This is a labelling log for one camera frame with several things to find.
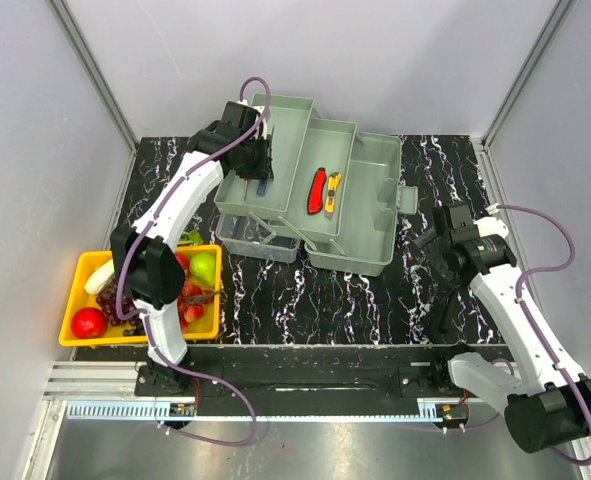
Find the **black hex key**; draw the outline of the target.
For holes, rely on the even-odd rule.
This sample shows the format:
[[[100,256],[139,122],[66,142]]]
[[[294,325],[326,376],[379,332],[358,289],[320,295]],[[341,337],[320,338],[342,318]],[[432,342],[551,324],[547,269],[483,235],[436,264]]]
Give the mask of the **black hex key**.
[[[468,285],[466,283],[459,282],[448,290],[437,324],[437,331],[440,334],[445,334],[450,329],[451,321],[457,316],[460,310],[461,299],[459,295],[467,287]]]

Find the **red folding knife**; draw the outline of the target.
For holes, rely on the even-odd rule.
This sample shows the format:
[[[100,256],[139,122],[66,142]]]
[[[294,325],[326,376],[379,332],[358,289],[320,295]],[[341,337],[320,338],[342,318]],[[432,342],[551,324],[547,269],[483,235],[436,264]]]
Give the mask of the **red folding knife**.
[[[316,169],[306,201],[306,212],[308,215],[320,213],[325,204],[325,185],[327,181],[327,172],[324,167]]]

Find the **yellow utility knife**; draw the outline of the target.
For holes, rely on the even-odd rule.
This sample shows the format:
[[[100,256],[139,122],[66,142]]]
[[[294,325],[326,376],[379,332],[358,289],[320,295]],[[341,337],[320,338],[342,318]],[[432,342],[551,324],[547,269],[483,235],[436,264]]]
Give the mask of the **yellow utility knife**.
[[[341,180],[342,174],[340,172],[333,172],[328,176],[326,185],[326,198],[324,203],[324,214],[329,219],[333,217],[335,211],[337,191]]]

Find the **translucent plastic tool box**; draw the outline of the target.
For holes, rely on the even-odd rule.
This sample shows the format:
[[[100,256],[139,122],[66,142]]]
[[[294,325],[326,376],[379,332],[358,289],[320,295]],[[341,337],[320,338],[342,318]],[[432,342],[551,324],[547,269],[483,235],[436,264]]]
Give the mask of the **translucent plastic tool box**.
[[[361,132],[354,122],[325,119],[311,98],[253,95],[270,108],[274,179],[264,197],[251,181],[228,175],[215,193],[216,236],[231,254],[291,263],[304,247],[320,269],[379,276],[394,256],[398,217],[417,211],[416,188],[400,182],[402,141]],[[308,215],[306,201],[317,168],[340,172],[331,219]]]

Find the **blue screwdriver long shaft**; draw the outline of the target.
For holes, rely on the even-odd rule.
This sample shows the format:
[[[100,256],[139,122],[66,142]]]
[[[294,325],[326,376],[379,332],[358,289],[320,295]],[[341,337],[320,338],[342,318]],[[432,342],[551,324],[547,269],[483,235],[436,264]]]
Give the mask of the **blue screwdriver long shaft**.
[[[258,197],[264,197],[268,190],[268,181],[267,180],[260,180],[257,185],[256,195]]]

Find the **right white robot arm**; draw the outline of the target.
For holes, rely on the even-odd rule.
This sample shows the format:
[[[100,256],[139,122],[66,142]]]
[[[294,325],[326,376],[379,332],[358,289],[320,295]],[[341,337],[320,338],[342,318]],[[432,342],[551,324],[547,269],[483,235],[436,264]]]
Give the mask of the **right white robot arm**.
[[[582,438],[591,441],[591,377],[558,340],[537,307],[527,280],[507,242],[508,227],[497,216],[502,205],[475,220],[465,201],[432,209],[433,226],[416,241],[431,262],[467,286],[490,314],[511,352],[512,375],[467,345],[437,357],[434,371],[442,388],[478,397],[504,419],[514,442],[527,453]],[[575,464],[591,465],[591,452]]]

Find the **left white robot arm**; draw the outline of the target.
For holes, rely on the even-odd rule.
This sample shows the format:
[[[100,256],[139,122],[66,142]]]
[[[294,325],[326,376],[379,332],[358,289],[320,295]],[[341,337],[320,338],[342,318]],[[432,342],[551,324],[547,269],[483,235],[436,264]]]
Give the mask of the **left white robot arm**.
[[[244,179],[272,175],[270,109],[229,101],[219,120],[189,138],[180,166],[153,205],[110,237],[117,296],[135,310],[118,317],[142,319],[151,367],[171,375],[181,370],[188,347],[177,312],[185,273],[175,257],[182,232],[199,205],[229,172]]]

